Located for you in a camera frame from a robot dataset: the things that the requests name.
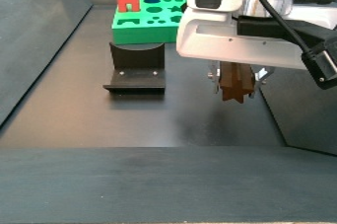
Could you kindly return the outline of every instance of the gray floor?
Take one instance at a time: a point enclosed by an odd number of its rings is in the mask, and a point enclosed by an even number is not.
[[[0,131],[0,148],[282,146],[261,94],[211,94],[207,62],[166,44],[163,96],[112,96],[113,7],[94,7]]]
[[[1,128],[0,223],[337,221],[335,158],[282,146],[259,94],[222,103],[206,62],[169,44],[162,97],[102,89],[112,14],[90,10]]]
[[[0,150],[0,223],[335,222],[337,161],[286,147]]]

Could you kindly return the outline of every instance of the black holder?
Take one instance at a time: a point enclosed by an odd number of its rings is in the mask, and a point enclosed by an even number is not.
[[[102,87],[109,92],[161,94],[166,87],[165,44],[142,50],[109,44],[114,70],[110,84]]]

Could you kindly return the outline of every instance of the shape sorter hole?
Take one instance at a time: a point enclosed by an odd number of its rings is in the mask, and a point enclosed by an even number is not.
[[[147,11],[149,13],[153,13],[153,14],[161,12],[162,10],[163,10],[163,9],[162,9],[161,7],[149,7],[149,8],[146,8],[146,11]]]
[[[117,25],[122,25],[125,23],[140,24],[141,20],[140,19],[124,19],[124,20],[118,20]]]
[[[181,20],[181,16],[179,15],[175,15],[173,17],[170,17],[170,21],[174,22],[174,23],[178,23]]]

